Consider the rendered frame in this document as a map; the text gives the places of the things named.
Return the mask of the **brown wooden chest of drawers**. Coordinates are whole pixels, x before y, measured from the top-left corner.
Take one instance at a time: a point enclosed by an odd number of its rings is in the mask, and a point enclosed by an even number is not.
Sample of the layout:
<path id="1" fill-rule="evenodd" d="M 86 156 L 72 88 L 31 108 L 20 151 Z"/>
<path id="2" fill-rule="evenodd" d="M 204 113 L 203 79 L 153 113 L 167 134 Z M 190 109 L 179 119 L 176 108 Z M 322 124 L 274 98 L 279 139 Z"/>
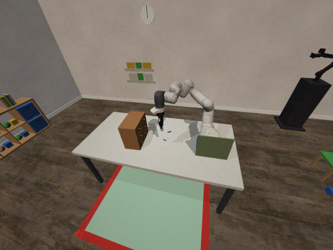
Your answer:
<path id="1" fill-rule="evenodd" d="M 126 149 L 141 150 L 135 129 L 144 114 L 141 111 L 130 111 L 119 125 L 118 130 Z"/>

